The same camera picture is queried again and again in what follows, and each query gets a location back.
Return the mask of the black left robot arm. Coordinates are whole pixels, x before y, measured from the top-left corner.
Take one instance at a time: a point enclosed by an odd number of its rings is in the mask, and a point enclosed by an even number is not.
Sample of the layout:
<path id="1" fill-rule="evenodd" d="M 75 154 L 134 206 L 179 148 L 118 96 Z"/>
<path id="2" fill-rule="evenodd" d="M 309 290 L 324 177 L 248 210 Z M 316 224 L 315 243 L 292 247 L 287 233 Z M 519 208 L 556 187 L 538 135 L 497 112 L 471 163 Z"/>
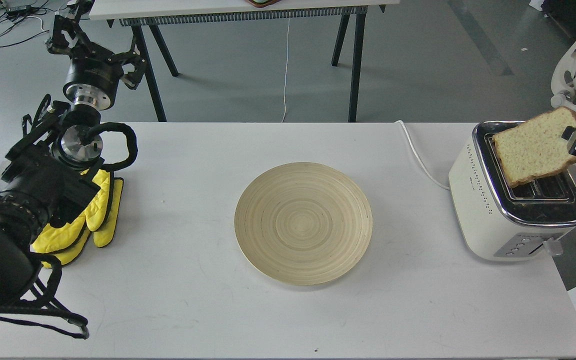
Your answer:
<path id="1" fill-rule="evenodd" d="M 6 154 L 6 186 L 0 190 L 0 321 L 38 326 L 20 316 L 62 318 L 78 331 L 46 328 L 79 339 L 89 337 L 89 322 L 57 300 L 62 265 L 54 255 L 32 251 L 31 244 L 47 225 L 72 224 L 102 193 L 96 174 L 125 169 L 137 159 L 134 130 L 101 123 L 101 112 L 115 104 L 120 82 L 137 88 L 147 67 L 135 43 L 115 54 L 91 41 L 79 25 L 89 9 L 73 2 L 66 15 L 55 15 L 46 48 L 70 59 L 62 89 L 67 101 L 46 95 L 34 118 L 23 117 L 23 137 Z"/>

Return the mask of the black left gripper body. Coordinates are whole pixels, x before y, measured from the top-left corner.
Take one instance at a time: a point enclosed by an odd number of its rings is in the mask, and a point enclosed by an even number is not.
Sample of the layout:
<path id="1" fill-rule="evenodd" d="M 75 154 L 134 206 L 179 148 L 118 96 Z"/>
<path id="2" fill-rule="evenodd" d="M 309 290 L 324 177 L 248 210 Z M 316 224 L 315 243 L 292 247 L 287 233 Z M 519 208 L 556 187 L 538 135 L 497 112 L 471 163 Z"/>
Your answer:
<path id="1" fill-rule="evenodd" d="M 76 102 L 78 96 L 85 95 L 95 99 L 93 104 L 96 109 L 107 110 L 115 104 L 123 75 L 118 64 L 109 64 L 103 59 L 73 57 L 62 92 L 72 103 Z"/>

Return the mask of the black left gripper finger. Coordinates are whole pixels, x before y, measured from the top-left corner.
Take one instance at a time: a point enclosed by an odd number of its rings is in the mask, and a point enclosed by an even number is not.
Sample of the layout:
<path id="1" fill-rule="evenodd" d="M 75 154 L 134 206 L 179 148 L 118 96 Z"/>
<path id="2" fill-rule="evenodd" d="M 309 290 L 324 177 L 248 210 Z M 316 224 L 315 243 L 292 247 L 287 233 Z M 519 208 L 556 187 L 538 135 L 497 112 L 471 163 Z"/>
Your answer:
<path id="1" fill-rule="evenodd" d="M 131 91 L 141 84 L 147 68 L 147 61 L 137 50 L 112 54 L 107 57 L 107 64 L 112 70 L 112 79 L 123 82 Z"/>
<path id="2" fill-rule="evenodd" d="M 46 50 L 53 55 L 66 55 L 71 60 L 95 59 L 101 55 L 99 45 L 91 41 L 78 21 L 60 14 L 54 16 Z"/>

